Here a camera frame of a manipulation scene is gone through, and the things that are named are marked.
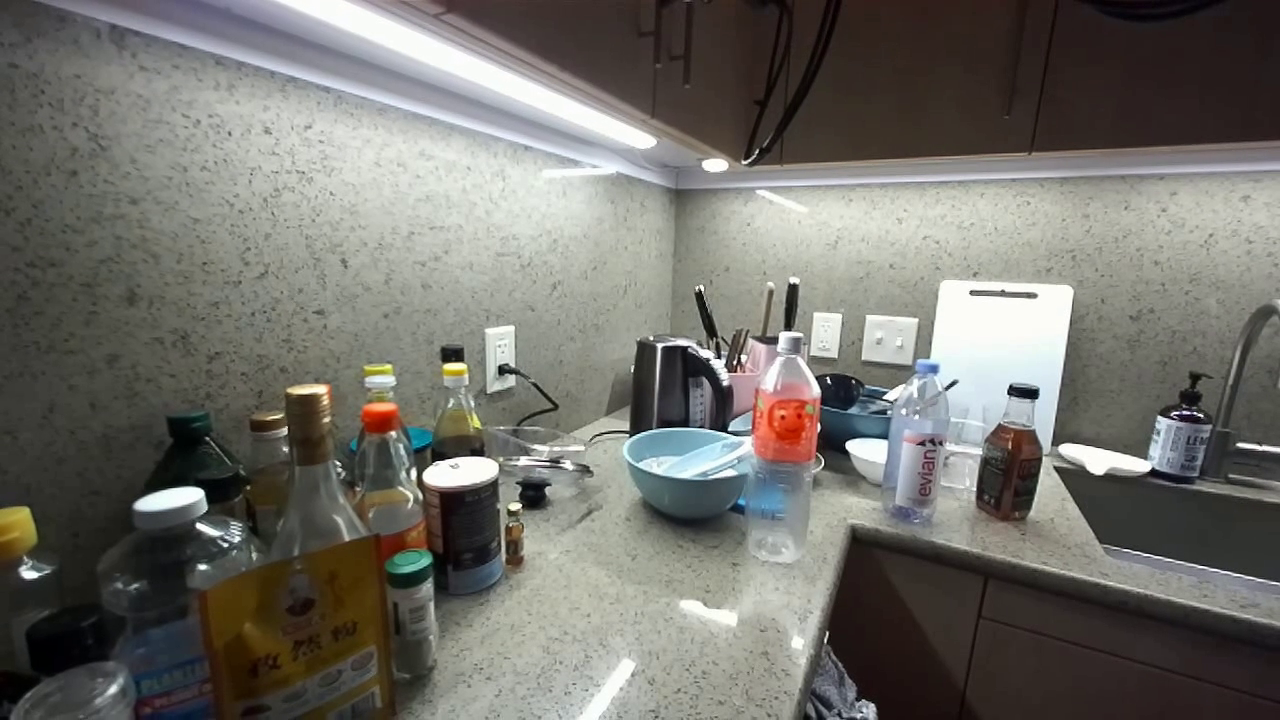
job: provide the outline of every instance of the faucet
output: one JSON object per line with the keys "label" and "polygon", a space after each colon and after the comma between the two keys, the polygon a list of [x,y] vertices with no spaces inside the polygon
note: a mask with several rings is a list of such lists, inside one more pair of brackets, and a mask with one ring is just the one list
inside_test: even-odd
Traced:
{"label": "faucet", "polygon": [[1280,301],[1261,306],[1244,322],[1241,339],[1230,350],[1230,364],[1227,364],[1227,378],[1225,378],[1225,397],[1215,404],[1215,428],[1212,428],[1212,441],[1206,441],[1206,474],[1212,478],[1225,478],[1227,457],[1236,452],[1236,428],[1230,424],[1236,424],[1241,378],[1244,378],[1244,364],[1250,357],[1256,337],[1271,326],[1271,315],[1280,315]]}

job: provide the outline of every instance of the soap dispenser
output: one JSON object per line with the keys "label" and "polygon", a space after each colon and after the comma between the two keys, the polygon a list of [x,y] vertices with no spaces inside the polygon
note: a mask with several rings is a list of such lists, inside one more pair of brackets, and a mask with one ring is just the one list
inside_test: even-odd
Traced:
{"label": "soap dispenser", "polygon": [[1191,485],[1203,469],[1203,447],[1212,435],[1212,418],[1201,408],[1201,380],[1206,372],[1186,372],[1186,389],[1177,404],[1164,404],[1150,428],[1150,478]]}

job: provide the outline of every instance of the electric kettle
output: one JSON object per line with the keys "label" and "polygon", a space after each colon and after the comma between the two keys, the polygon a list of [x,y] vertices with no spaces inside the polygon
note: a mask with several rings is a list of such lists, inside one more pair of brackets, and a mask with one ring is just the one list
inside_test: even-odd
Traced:
{"label": "electric kettle", "polygon": [[682,337],[641,337],[631,372],[631,432],[727,428],[732,385],[725,364]]}

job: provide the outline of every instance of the white cutting board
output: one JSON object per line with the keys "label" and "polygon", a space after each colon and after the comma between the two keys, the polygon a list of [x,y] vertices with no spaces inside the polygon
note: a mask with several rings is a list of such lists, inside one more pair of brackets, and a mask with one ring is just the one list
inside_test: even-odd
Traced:
{"label": "white cutting board", "polygon": [[1035,432],[1053,447],[1056,399],[1066,364],[1073,286],[944,282],[932,315],[941,380],[958,380],[950,418],[991,428],[1007,385],[1039,385]]}

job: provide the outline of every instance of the wall outlet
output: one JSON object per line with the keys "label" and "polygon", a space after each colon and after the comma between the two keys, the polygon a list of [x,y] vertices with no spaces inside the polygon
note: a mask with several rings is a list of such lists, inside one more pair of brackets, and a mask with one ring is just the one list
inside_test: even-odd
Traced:
{"label": "wall outlet", "polygon": [[812,345],[807,357],[841,357],[841,313],[812,313]]}
{"label": "wall outlet", "polygon": [[914,315],[869,315],[863,364],[914,364]]}
{"label": "wall outlet", "polygon": [[482,391],[508,391],[514,389],[514,378],[498,378],[498,364],[514,364],[514,326],[491,326],[482,330]]}

